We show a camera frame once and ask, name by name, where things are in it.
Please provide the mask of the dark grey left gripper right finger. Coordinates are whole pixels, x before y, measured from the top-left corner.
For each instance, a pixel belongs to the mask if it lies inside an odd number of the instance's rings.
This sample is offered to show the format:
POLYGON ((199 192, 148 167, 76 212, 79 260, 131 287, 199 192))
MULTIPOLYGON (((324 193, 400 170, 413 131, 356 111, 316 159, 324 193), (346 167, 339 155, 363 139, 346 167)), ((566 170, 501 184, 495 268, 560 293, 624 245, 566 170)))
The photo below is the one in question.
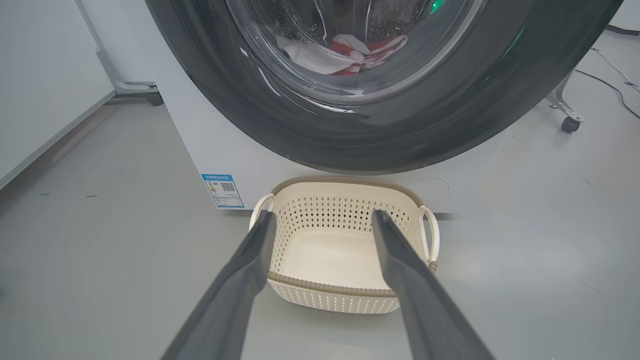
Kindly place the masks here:
POLYGON ((393 219, 374 210, 371 221, 382 277, 398 297, 413 360, 495 360, 393 219))

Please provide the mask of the white partition board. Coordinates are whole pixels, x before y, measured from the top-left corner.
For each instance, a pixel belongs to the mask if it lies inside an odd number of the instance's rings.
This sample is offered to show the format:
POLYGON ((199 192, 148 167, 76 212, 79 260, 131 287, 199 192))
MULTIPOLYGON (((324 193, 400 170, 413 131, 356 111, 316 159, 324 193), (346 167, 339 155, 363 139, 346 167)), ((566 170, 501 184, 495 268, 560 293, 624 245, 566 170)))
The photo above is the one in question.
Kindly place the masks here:
POLYGON ((640 0, 622 0, 606 29, 623 35, 640 35, 640 0))

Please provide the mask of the cream perforated laundry basket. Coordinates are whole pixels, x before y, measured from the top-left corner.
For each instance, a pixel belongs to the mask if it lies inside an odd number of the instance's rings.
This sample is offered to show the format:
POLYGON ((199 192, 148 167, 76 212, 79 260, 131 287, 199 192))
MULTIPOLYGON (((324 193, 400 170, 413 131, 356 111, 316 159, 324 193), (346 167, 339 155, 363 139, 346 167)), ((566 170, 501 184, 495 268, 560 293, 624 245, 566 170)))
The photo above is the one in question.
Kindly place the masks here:
POLYGON ((297 177, 256 203, 250 226, 263 211, 277 228, 268 281, 283 300, 338 313, 385 314, 400 302, 384 281, 371 227, 383 210, 432 271, 441 234, 437 218, 410 189, 354 177, 297 177))

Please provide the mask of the blue energy label sticker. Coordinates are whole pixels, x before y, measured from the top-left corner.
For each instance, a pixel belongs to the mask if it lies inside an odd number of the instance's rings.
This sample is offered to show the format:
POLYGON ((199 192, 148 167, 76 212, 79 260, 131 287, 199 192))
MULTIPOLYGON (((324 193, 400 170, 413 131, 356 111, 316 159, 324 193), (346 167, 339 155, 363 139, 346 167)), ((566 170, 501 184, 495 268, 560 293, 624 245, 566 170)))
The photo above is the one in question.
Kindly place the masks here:
POLYGON ((244 210, 245 205, 231 174, 201 174, 215 207, 226 210, 244 210))

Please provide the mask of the red and white sports shirt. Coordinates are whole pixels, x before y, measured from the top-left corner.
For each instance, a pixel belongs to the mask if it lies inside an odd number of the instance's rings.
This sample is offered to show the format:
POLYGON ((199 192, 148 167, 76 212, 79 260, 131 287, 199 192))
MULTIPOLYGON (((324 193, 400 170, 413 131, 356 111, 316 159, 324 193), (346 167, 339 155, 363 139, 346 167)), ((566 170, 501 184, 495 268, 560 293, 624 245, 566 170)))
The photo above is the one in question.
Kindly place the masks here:
POLYGON ((343 66, 335 71, 335 76, 357 75, 362 71, 377 68, 384 64, 394 53, 400 51, 407 43, 406 35, 389 36, 388 38, 365 44, 351 34, 336 35, 331 43, 331 49, 352 60, 349 66, 343 66))
POLYGON ((361 70, 364 54, 340 41, 326 48, 302 39, 276 35, 276 44, 298 66, 320 75, 356 75, 361 70))

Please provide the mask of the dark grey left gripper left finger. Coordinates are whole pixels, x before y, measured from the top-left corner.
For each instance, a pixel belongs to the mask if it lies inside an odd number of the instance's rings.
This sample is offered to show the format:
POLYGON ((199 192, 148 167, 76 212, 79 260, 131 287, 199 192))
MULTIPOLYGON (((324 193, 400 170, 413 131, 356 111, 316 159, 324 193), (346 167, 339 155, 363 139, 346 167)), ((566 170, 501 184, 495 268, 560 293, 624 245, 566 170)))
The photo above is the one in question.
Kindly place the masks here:
POLYGON ((269 276, 277 218, 263 211, 161 360, 240 360, 255 297, 269 276))

